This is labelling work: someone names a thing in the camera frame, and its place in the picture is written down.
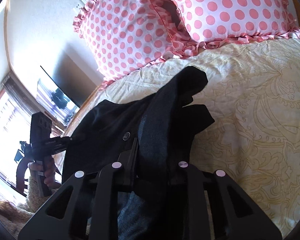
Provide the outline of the person left hand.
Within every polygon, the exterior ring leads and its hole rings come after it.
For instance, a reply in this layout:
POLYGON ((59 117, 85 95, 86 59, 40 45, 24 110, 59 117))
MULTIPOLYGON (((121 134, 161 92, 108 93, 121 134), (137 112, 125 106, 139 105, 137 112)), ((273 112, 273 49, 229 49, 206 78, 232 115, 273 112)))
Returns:
POLYGON ((55 174, 56 174, 56 166, 55 166, 55 160, 52 156, 46 156, 43 162, 44 165, 40 165, 36 162, 28 163, 28 168, 30 169, 31 178, 36 181, 36 172, 43 171, 44 172, 44 184, 47 185, 51 189, 57 189, 61 186, 60 183, 58 183, 55 180, 55 174))

